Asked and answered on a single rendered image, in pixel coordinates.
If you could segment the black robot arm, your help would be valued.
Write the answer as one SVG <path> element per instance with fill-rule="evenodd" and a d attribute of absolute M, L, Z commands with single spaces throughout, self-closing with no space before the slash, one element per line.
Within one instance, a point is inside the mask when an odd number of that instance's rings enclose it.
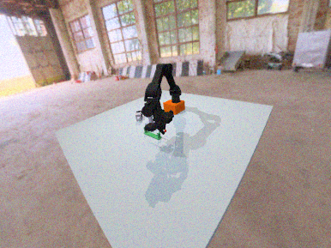
<path fill-rule="evenodd" d="M 175 83 L 174 78 L 172 76 L 172 64 L 157 64 L 156 70 L 153 75 L 153 80 L 147 85 L 144 101 L 147 103 L 144 104 L 144 107 L 141 109 L 142 114 L 149 118 L 151 117 L 156 111 L 161 109 L 161 104 L 159 102 L 161 98 L 161 81 L 162 77 L 165 76 L 166 80 L 169 83 L 170 95 L 172 96 L 172 103 L 181 102 L 180 95 L 182 95 L 179 86 Z M 161 122 L 166 122 L 169 124 L 174 117 L 173 111 L 170 110 L 169 112 L 159 112 L 158 120 Z"/>

